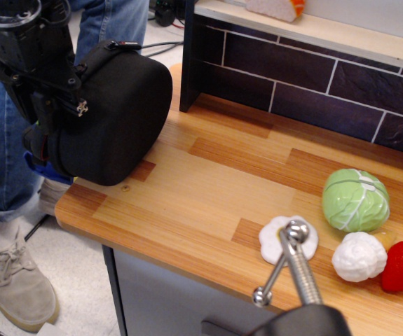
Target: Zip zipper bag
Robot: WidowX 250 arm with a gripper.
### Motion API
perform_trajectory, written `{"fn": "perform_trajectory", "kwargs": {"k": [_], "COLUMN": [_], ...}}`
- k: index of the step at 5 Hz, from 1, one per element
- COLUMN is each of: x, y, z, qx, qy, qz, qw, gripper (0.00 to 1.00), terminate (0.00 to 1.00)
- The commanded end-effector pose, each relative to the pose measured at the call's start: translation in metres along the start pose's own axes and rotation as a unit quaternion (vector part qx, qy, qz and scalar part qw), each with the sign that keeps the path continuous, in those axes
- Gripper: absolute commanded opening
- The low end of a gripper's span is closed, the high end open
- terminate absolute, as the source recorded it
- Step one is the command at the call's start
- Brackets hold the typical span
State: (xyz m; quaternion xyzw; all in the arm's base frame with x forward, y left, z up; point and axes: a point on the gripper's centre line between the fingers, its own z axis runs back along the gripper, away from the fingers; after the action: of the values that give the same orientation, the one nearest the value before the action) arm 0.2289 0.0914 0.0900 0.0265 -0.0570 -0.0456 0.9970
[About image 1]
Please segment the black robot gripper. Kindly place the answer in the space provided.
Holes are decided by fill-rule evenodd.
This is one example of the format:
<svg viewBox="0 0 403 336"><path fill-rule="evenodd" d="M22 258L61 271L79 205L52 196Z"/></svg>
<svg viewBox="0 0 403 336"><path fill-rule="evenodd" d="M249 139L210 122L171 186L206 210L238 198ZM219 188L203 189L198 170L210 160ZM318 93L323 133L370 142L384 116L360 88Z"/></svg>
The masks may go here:
<svg viewBox="0 0 403 336"><path fill-rule="evenodd" d="M52 134L64 114L82 117L68 1L0 1L0 81L21 116Z"/></svg>

